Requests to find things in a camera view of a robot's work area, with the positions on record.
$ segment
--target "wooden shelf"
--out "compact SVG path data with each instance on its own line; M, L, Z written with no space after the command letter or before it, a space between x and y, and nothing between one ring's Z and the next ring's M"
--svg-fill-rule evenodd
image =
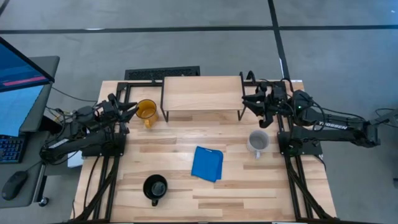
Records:
M242 79L226 77L165 77L165 111L243 110Z

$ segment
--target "caster wheel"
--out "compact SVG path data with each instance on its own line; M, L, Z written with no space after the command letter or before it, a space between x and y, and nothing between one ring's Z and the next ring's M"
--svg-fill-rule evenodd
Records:
M43 197L42 200L39 202L39 206L44 207L49 203L49 201L50 201L49 198Z

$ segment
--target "blue towel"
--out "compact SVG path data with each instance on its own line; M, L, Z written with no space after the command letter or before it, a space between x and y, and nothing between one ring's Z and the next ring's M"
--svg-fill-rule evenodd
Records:
M224 155L219 150L205 149L198 146L193 158L191 175L211 182L221 180Z

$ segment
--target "desk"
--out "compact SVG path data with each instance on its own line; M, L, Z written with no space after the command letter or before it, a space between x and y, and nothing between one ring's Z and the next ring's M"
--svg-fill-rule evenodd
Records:
M32 57L30 59L39 67L43 68L49 75L51 75L52 77L55 76L55 72L57 71L58 63L60 60L58 56ZM51 86L52 84L47 84L43 87L43 90L40 92L40 95L37 97L36 102L34 103L32 109L30 110L28 116L26 117L24 123L20 128L20 132L33 132L28 138L26 152L24 154L22 162L19 164L0 165L1 188L12 174L19 170L26 170L31 165L40 160L39 151L44 145L44 141L48 138L50 133L48 131L36 131L40 129L41 124L43 123L42 120L48 121L49 119L43 116L43 113L45 105L47 104L47 100L49 98ZM26 180L24 186L21 188L18 196L11 201L6 201L2 197L0 197L0 208L28 206L32 203L35 192L37 196L41 197L39 194L41 183L38 185L38 180L44 176L43 173L44 166L40 166L39 164L37 164L36 166L31 168L29 170L28 179Z
M99 100L115 93L116 86L116 81L103 82ZM295 82L294 88L303 89L303 83ZM253 94L254 90L255 87L245 87L246 94ZM160 88L131 89L130 101L146 98L159 104ZM236 111L174 111L168 123L159 116L150 130L135 116L128 127L130 134L120 159L111 222L295 220L285 162L279 154L276 119L263 129L271 137L271 144L268 152L258 160L246 149L249 134L260 129L256 116L250 110L246 111L241 121L236 119ZM224 153L221 180L212 183L190 175L196 146ZM82 211L94 160L90 157L83 163L75 196L76 214ZM302 156L302 160L309 191L327 213L335 216L323 164L313 156ZM94 170L88 202L97 191L101 164L102 158ZM169 183L169 190L157 207L152 207L151 201L142 193L145 179L152 174L163 175ZM297 191L304 217L302 195ZM100 218L104 217L107 197L105 192Z

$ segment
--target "white mug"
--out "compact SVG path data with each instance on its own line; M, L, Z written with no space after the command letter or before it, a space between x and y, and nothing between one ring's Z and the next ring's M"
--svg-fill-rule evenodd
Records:
M249 151L254 152L256 159L260 158L261 152L266 150L269 145L269 136L264 131L255 130L253 131L248 139L246 147Z

